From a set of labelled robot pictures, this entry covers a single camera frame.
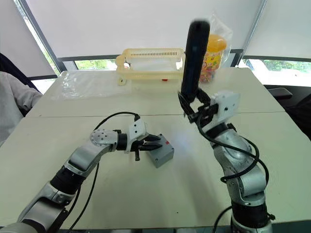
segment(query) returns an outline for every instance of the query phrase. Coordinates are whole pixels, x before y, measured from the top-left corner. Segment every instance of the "gray sleeve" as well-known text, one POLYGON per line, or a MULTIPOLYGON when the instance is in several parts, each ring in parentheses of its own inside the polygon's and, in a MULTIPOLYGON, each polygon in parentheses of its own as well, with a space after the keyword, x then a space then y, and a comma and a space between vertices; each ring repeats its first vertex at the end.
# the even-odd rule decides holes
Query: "gray sleeve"
POLYGON ((24 85, 11 74, 7 74, 7 79, 19 108, 29 111, 42 96, 37 90, 24 85))

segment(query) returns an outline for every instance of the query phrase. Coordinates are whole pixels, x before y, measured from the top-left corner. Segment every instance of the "window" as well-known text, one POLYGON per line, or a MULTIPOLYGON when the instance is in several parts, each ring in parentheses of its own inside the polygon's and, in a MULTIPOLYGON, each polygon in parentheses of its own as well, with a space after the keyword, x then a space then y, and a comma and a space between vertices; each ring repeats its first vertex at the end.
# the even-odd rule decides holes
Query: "window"
POLYGON ((24 12, 23 8, 21 7, 21 5, 19 4, 18 0, 14 0, 14 3, 19 11, 19 13, 22 15, 29 31, 31 32, 31 34, 33 35, 36 43, 38 44, 38 46, 40 47, 43 55, 45 56, 45 58, 47 59, 48 63, 50 64, 51 68, 53 69, 53 71, 55 72, 55 74, 58 76, 60 75, 60 72, 58 70, 58 68, 56 67, 56 64, 54 63, 53 59, 51 58, 51 56, 49 55, 48 51, 46 50, 46 48, 44 47, 42 41, 40 40, 37 32, 35 31, 34 27, 32 26, 30 20, 28 19, 28 16, 26 15, 26 13, 24 12))
POLYGON ((78 69, 116 70, 115 59, 75 61, 78 69))
POLYGON ((311 86, 311 62, 242 59, 262 84, 311 86))
POLYGON ((31 82, 38 88, 38 90, 44 94, 54 83, 56 79, 42 79, 42 80, 32 80, 31 82))
POLYGON ((251 62, 249 60, 246 60, 246 63, 245 63, 251 70, 254 70, 251 62))

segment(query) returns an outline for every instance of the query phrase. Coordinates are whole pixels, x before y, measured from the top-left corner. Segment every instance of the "plastic bag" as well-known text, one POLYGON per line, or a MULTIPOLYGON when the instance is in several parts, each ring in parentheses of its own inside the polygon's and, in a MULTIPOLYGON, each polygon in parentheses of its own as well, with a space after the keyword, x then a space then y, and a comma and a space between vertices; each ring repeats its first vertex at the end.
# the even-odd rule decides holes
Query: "plastic bag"
POLYGON ((233 32, 216 15, 209 17, 210 31, 207 52, 204 56, 200 81, 209 82, 215 71, 228 59, 233 32))
POLYGON ((91 97, 107 97, 131 93, 131 81, 119 85, 115 71, 79 70, 62 74, 61 85, 51 96, 52 100, 76 100, 91 97))

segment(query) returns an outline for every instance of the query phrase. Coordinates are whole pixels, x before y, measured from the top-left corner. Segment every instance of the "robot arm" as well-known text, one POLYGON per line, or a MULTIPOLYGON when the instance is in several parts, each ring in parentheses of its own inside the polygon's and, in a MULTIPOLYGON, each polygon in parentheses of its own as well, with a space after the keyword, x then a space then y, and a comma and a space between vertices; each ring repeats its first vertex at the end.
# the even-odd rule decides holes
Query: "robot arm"
POLYGON ((101 157, 115 150, 134 151, 136 161, 139 150, 155 150, 162 145, 159 137, 148 134, 142 119, 135 119, 127 133, 120 130, 94 130, 89 140, 78 147, 53 179, 47 182, 18 217, 17 223, 0 230, 0 233, 56 232, 68 216, 66 206, 75 197, 83 181, 99 163, 101 157))
POLYGON ((211 143, 214 156, 224 171, 221 181, 226 183, 231 198, 233 232, 270 233, 272 226, 264 193, 268 170, 259 160, 255 144, 239 136, 234 126, 226 123, 236 113, 240 95, 221 91, 210 98, 198 87, 208 32, 209 24, 205 21, 195 21, 190 25, 179 101, 190 123, 196 123, 201 135, 211 143), (197 112, 190 107, 195 98, 203 104, 197 112), (256 155, 252 154, 251 144, 256 155), (257 162, 264 166, 266 175, 257 162))

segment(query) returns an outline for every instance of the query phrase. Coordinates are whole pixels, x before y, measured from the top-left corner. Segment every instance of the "black cable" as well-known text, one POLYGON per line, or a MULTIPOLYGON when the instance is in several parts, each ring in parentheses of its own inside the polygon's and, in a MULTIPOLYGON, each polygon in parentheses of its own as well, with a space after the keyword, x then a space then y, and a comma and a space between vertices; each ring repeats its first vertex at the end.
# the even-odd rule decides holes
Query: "black cable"
POLYGON ((275 220, 276 217, 270 213, 268 213, 268 220, 275 220))
POLYGON ((190 105, 188 104, 188 101, 185 99, 185 97, 180 92, 178 92, 178 98, 179 98, 181 108, 184 110, 185 114, 186 115, 193 114, 194 113, 193 109, 190 107, 190 105))
POLYGON ((206 133, 204 133, 204 131, 203 131, 203 129, 202 129, 202 126, 201 126, 201 119, 202 119, 202 116, 203 116, 203 115, 201 114, 201 115, 198 117, 198 120, 197 120, 197 127, 198 127, 198 130, 199 130, 200 134, 201 134, 204 138, 206 138, 208 141, 213 142, 213 143, 215 143, 215 144, 217 144, 217 145, 219 145, 219 146, 226 147, 226 148, 229 148, 229 149, 232 149, 232 150, 236 150, 236 151, 245 153, 245 154, 247 154, 248 156, 251 156, 252 158, 254 158, 254 161, 253 161, 253 162, 251 163, 251 165, 248 166, 245 170, 243 170, 243 171, 241 171, 241 172, 238 172, 238 173, 236 173, 236 174, 234 174, 234 175, 221 177, 220 180, 221 180, 222 182, 226 183, 226 180, 228 180, 228 179, 234 179, 234 178, 238 178, 238 177, 240 177, 240 176, 242 176, 242 175, 245 175, 247 172, 249 172, 251 169, 253 169, 253 168, 256 166, 256 163, 259 162, 259 150, 258 150, 257 146, 256 146, 253 142, 251 142, 250 140, 247 140, 248 142, 251 143, 252 146, 254 146, 254 149, 255 149, 255 152, 256 152, 255 155, 253 155, 252 153, 250 153, 250 152, 248 152, 248 151, 246 151, 246 150, 243 150, 243 149, 240 149, 240 148, 238 148, 238 147, 234 147, 234 146, 228 145, 228 144, 226 144, 226 143, 222 143, 222 142, 220 142, 220 141, 217 141, 217 140, 215 140, 215 139, 213 139, 213 138, 207 136, 206 133))
POLYGON ((229 207, 225 208, 223 211, 221 211, 221 213, 216 218, 216 221, 215 221, 214 226, 213 226, 212 233, 216 233, 216 229, 217 229, 219 220, 222 218, 222 216, 225 214, 225 212, 227 212, 230 209, 232 209, 232 206, 229 206, 229 207))
MULTIPOLYGON (((255 150, 256 149, 258 149, 258 147, 255 145, 255 143, 253 143, 252 141, 250 141, 250 140, 248 140, 247 138, 245 138, 245 137, 243 137, 249 144, 251 144, 254 148, 255 148, 255 150)), ((264 164, 264 162, 262 161, 262 160, 260 160, 260 159, 258 159, 258 163, 260 163, 260 165, 263 167, 263 169, 264 169, 264 172, 265 172, 265 174, 266 174, 266 183, 267 183, 267 185, 268 185, 268 182, 269 182, 269 170, 268 170, 268 168, 267 168, 267 166, 266 166, 266 164, 264 164)))
POLYGON ((90 191, 90 193, 89 193, 89 195, 88 195, 88 198, 87 198, 87 200, 86 200, 86 203, 85 203, 85 205, 84 205, 84 207, 83 207, 81 213, 79 214, 79 216, 77 217, 77 219, 75 220, 75 222, 72 224, 72 226, 69 228, 69 230, 67 231, 67 233, 70 233, 70 232, 71 232, 71 230, 74 228, 74 226, 75 226, 75 225, 77 224, 77 222, 80 220, 80 218, 82 217, 84 211, 85 211, 86 208, 87 208, 87 205, 88 205, 88 203, 89 203, 89 201, 90 201, 90 199, 91 199, 91 196, 92 196, 92 193, 93 193, 93 190, 94 190, 94 187, 95 187, 95 182, 96 182, 96 178, 97 178, 97 174, 98 174, 98 169, 99 169, 99 163, 98 163, 97 166, 96 166, 96 172, 95 172, 93 184, 92 184, 92 187, 91 187, 91 191, 90 191))
POLYGON ((139 115, 137 113, 132 113, 132 112, 118 112, 118 113, 114 113, 108 117, 106 117, 104 120, 102 120, 96 127, 94 130, 97 130, 102 124, 104 124, 108 119, 110 119, 111 117, 114 117, 116 115, 120 115, 120 114, 131 114, 134 115, 135 117, 139 117, 139 115))
POLYGON ((78 198, 79 198, 79 195, 80 195, 80 191, 81 191, 81 186, 78 188, 78 191, 77 191, 76 197, 74 198, 73 204, 72 204, 70 210, 68 211, 68 215, 70 215, 70 213, 72 212, 74 206, 76 205, 76 203, 78 201, 78 198))
MULTIPOLYGON (((131 114, 131 115, 134 115, 135 116, 135 120, 139 119, 140 116, 139 114, 137 113, 132 113, 132 112, 118 112, 118 113, 114 113, 114 114, 111 114, 110 116, 106 117, 104 120, 102 120, 96 127, 94 130, 97 130, 102 124, 104 124, 107 120, 109 120, 111 117, 114 117, 116 115, 120 115, 120 114, 131 114)), ((91 191, 88 195, 88 198, 86 200, 86 203, 81 211, 81 213, 79 214, 79 216, 77 217, 77 219, 75 220, 75 222, 72 224, 72 226, 69 228, 69 230, 66 232, 66 233, 70 233, 70 231, 74 228, 74 226, 77 224, 77 222, 80 220, 80 218, 82 217, 84 211, 86 210, 87 208, 87 205, 91 199, 91 196, 92 196, 92 193, 93 193, 93 190, 94 190, 94 187, 95 187, 95 182, 96 182, 96 178, 97 178, 97 174, 98 174, 98 169, 99 169, 99 163, 97 164, 96 166, 96 171, 95 171, 95 175, 94 175, 94 180, 93 180, 93 184, 92 184, 92 187, 91 187, 91 191)), ((76 196, 76 199, 74 200, 74 203, 72 204, 72 207, 71 209, 69 210, 69 214, 71 213, 71 211, 73 210, 73 207, 74 205, 76 204, 77 200, 78 200, 78 197, 79 197, 79 194, 80 194, 80 188, 78 189, 78 192, 77 192, 77 196, 76 196)))

